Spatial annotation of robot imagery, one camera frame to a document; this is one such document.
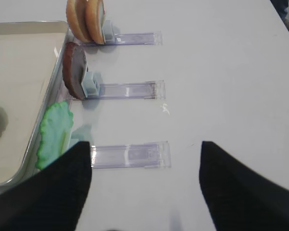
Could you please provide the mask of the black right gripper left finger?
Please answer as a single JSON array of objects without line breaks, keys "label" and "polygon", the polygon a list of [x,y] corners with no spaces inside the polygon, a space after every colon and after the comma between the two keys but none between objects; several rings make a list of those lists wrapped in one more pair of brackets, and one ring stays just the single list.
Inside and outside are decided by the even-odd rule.
[{"label": "black right gripper left finger", "polygon": [[0,231],[74,231],[91,185],[91,147],[80,141],[0,194]]}]

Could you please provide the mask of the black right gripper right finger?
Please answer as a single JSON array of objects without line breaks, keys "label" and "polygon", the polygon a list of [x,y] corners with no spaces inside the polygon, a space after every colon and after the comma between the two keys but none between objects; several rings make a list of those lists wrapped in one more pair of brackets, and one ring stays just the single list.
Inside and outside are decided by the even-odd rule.
[{"label": "black right gripper right finger", "polygon": [[289,190],[212,141],[201,145],[199,184],[218,231],[289,231]]}]

